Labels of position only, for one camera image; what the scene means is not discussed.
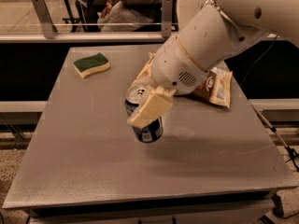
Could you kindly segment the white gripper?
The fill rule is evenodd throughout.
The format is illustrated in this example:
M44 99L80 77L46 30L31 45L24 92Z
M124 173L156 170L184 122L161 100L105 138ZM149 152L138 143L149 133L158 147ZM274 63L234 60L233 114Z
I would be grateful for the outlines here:
M132 87L147 87L138 108L127 122L142 129L167 113L174 96L193 92L206 80L207 70L198 68L177 37L170 37L149 60L135 78Z

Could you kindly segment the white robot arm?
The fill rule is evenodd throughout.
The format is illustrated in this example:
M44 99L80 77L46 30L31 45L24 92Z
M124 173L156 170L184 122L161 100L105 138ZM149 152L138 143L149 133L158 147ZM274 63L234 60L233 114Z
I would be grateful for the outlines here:
M146 91L128 123L151 124L175 95L194 91L214 66L269 34L299 45L299 0L209 0L139 73Z

